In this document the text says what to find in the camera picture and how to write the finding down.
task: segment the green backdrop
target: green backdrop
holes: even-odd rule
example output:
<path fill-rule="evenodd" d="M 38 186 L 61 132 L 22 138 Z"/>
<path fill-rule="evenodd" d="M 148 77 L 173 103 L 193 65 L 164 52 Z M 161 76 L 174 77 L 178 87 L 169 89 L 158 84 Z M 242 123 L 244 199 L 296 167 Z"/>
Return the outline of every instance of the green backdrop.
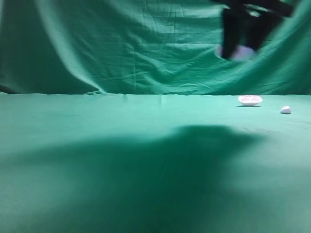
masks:
<path fill-rule="evenodd" d="M 243 64 L 214 56 L 221 6 L 207 0 L 0 2 L 8 93 L 311 93 L 310 0 Z"/>

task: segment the green fabric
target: green fabric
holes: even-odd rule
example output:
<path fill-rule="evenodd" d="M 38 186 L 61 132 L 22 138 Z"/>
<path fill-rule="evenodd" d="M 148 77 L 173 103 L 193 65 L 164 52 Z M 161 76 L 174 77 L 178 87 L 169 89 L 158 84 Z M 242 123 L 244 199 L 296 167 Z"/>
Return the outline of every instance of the green fabric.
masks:
<path fill-rule="evenodd" d="M 2 91 L 311 93 L 310 0 L 245 64 L 214 56 L 221 6 L 207 0 L 4 0 L 0 9 Z"/>
<path fill-rule="evenodd" d="M 310 233 L 310 102 L 1 95 L 0 232 Z"/>

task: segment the green tablecloth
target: green tablecloth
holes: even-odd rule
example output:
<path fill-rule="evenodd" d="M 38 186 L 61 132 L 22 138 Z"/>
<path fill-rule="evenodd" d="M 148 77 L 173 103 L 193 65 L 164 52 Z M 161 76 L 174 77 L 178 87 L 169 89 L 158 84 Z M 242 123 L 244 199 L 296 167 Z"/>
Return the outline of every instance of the green tablecloth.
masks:
<path fill-rule="evenodd" d="M 0 232 L 310 233 L 311 96 L 263 99 L 1 95 Z"/>

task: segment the blurry black object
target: blurry black object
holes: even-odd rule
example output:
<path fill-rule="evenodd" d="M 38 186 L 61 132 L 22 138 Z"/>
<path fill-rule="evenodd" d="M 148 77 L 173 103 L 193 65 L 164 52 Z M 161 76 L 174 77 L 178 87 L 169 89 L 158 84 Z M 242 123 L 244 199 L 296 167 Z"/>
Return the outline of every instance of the blurry black object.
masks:
<path fill-rule="evenodd" d="M 279 0 L 213 0 L 225 4 L 228 9 L 222 11 L 224 59 L 230 59 L 242 37 L 246 46 L 258 51 L 265 38 L 284 20 L 293 15 L 296 4 L 287 4 Z M 259 16 L 249 12 L 256 11 Z"/>

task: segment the white bowl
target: white bowl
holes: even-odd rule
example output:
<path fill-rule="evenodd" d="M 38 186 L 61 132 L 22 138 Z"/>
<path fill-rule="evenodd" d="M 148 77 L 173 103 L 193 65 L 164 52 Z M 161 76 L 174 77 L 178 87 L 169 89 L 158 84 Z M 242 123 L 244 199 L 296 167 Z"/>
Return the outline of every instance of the white bowl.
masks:
<path fill-rule="evenodd" d="M 260 96 L 239 96 L 239 101 L 245 106 L 255 106 L 262 102 Z"/>

